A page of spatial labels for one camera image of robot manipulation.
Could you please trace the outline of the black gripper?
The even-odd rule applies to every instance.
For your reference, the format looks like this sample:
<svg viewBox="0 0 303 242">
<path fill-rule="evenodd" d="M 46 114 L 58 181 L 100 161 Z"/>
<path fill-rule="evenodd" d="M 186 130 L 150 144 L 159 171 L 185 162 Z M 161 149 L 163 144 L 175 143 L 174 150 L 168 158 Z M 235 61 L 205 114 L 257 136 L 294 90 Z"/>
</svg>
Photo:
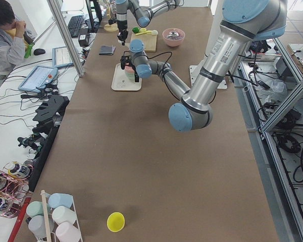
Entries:
<svg viewBox="0 0 303 242">
<path fill-rule="evenodd" d="M 132 63 L 131 56 L 130 55 L 126 55 L 125 52 L 124 52 L 122 54 L 121 58 L 120 58 L 120 67 L 121 67 L 122 70 L 124 70 L 125 66 L 130 66 L 130 67 L 133 68 L 134 73 L 135 73 L 135 83 L 138 83 L 139 82 L 139 76 L 138 76 L 138 73 L 136 71 L 136 67 Z"/>
<path fill-rule="evenodd" d="M 119 33 L 117 34 L 118 40 L 120 41 L 121 45 L 125 45 L 126 39 L 128 37 L 128 24 L 127 20 L 117 20 L 115 18 L 109 19 L 109 24 L 117 24 Z"/>
</svg>

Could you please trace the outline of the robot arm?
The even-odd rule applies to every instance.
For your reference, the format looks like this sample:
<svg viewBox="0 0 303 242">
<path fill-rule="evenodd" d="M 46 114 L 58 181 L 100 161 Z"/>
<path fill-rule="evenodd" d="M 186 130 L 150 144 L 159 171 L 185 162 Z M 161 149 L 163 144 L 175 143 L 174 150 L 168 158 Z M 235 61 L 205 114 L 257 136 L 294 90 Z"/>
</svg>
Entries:
<svg viewBox="0 0 303 242">
<path fill-rule="evenodd" d="M 162 1 L 159 4 L 147 9 L 142 8 L 139 5 L 139 1 L 137 0 L 116 0 L 115 4 L 117 27 L 119 30 L 117 37 L 120 43 L 122 45 L 125 45 L 126 39 L 128 37 L 128 11 L 133 14 L 139 27 L 147 27 L 150 24 L 152 18 L 182 6 L 183 1 Z"/>
<path fill-rule="evenodd" d="M 141 40 L 132 40 L 129 55 L 121 57 L 121 67 L 133 68 L 136 79 L 157 75 L 178 100 L 168 113 L 171 126 L 179 132 L 202 129 L 213 113 L 209 101 L 241 48 L 250 41 L 266 40 L 284 34 L 286 1 L 224 1 L 220 34 L 192 86 L 187 86 L 166 62 L 149 58 Z"/>
</svg>

